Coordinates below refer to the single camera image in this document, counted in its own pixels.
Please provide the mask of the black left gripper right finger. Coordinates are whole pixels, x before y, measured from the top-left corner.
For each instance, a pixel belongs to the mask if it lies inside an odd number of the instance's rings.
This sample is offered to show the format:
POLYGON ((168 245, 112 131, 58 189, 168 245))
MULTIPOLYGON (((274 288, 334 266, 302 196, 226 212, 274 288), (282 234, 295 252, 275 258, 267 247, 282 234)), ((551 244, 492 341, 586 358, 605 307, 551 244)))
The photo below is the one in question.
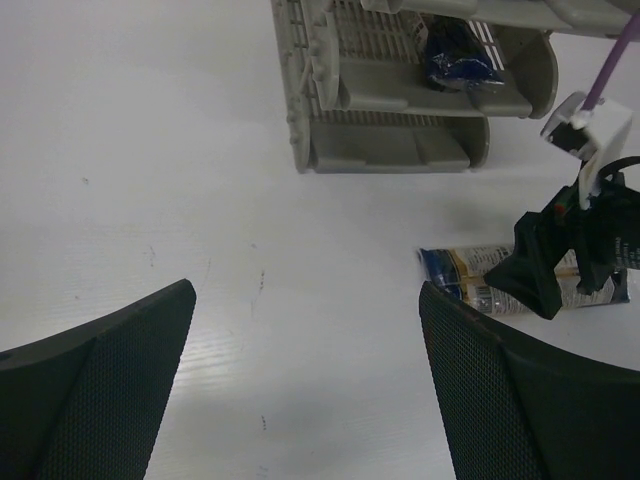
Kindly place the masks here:
POLYGON ((457 478, 638 478, 638 371, 552 346, 430 282, 419 315, 457 478))

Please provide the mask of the spaghetti bag blue ends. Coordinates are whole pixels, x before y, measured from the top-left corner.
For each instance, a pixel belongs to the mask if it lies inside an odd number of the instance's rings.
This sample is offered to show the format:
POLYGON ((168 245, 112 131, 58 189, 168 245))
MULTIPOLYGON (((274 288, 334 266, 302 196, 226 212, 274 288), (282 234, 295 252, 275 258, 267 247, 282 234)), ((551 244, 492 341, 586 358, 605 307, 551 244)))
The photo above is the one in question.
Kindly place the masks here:
POLYGON ((410 33, 431 89, 446 93, 491 91, 505 84, 466 21, 417 13, 410 22, 410 33))

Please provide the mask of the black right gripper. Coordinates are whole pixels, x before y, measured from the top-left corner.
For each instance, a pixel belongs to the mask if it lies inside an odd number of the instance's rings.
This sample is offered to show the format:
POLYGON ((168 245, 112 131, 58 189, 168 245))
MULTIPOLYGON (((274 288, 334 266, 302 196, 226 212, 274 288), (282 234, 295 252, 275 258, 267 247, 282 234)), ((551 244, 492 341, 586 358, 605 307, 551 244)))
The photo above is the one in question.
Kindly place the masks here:
POLYGON ((622 269, 639 268, 639 192, 625 185, 623 170, 637 156, 618 159, 596 176, 589 207, 578 186, 564 187, 542 212, 525 213, 514 226, 514 250, 484 275, 487 285, 514 297, 536 315, 552 320, 562 307, 555 269, 574 252, 578 290, 594 293, 622 269))

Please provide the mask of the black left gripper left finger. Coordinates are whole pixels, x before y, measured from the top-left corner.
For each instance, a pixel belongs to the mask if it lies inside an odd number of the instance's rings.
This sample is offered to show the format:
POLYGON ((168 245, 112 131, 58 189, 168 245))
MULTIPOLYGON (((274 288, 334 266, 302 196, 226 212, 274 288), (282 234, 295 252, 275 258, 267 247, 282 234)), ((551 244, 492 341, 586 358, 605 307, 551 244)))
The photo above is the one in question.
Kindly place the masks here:
POLYGON ((182 279, 2 352, 2 478, 143 478, 195 304, 182 279))

